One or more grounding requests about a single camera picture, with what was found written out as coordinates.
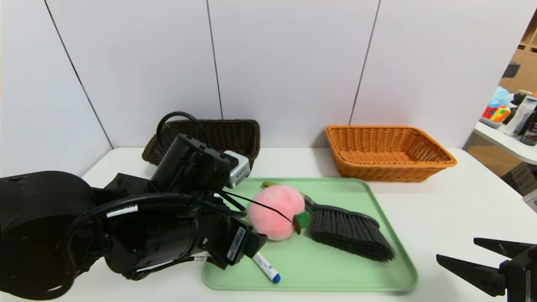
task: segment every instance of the tabletop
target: tabletop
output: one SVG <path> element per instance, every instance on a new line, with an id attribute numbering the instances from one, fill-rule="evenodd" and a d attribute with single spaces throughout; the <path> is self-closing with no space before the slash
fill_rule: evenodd
<path id="1" fill-rule="evenodd" d="M 474 132 L 491 143 L 500 146 L 521 161 L 537 164 L 537 146 L 523 144 L 519 141 L 519 136 L 505 135 L 499 129 L 494 129 L 479 121 L 475 125 Z"/>
<path id="2" fill-rule="evenodd" d="M 121 172 L 149 178 L 156 167 L 141 159 L 143 148 L 109 152 L 83 178 L 103 187 Z M 492 298 L 436 263 L 436 254 L 498 267 L 505 258 L 473 245 L 474 237 L 537 242 L 537 215 L 521 196 L 460 149 L 448 149 L 458 165 L 422 183 L 369 182 L 419 275 L 401 293 L 215 291 L 202 281 L 203 263 L 191 262 L 129 281 L 99 260 L 57 301 L 506 301 Z M 262 148 L 250 177 L 339 177 L 329 149 Z M 20 301 L 8 294 L 2 302 Z"/>

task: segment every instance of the white marker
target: white marker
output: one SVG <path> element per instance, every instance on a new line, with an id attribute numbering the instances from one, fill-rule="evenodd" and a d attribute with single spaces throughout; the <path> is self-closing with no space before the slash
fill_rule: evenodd
<path id="1" fill-rule="evenodd" d="M 267 275 L 272 283 L 276 284 L 280 282 L 280 274 L 267 261 L 267 259 L 261 255 L 261 253 L 257 253 L 252 259 L 257 263 L 259 268 L 261 268 L 261 270 L 265 273 L 265 275 Z"/>

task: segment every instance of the plastic bag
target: plastic bag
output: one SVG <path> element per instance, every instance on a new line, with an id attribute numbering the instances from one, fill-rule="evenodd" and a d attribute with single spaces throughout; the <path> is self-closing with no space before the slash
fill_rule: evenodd
<path id="1" fill-rule="evenodd" d="M 498 86 L 494 92 L 494 95 L 492 95 L 489 106 L 497 104 L 508 106 L 513 100 L 513 96 L 514 94 L 510 94 L 505 88 Z"/>

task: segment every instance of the black bristles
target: black bristles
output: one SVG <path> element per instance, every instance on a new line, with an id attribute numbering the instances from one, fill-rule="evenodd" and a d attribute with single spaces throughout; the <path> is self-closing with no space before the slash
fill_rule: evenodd
<path id="1" fill-rule="evenodd" d="M 311 210 L 308 232 L 313 240 L 375 261 L 395 258 L 390 244 L 371 219 L 318 205 Z"/>

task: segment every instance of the hand brush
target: hand brush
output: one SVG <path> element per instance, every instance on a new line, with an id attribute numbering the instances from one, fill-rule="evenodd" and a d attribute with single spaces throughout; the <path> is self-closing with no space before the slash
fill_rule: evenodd
<path id="1" fill-rule="evenodd" d="M 264 182 L 262 186 L 271 185 L 278 183 Z M 300 194 L 304 196 L 306 211 L 310 214 L 307 231 L 314 241 L 379 262 L 394 259 L 394 251 L 374 218 L 340 207 L 316 204 L 304 193 Z"/>

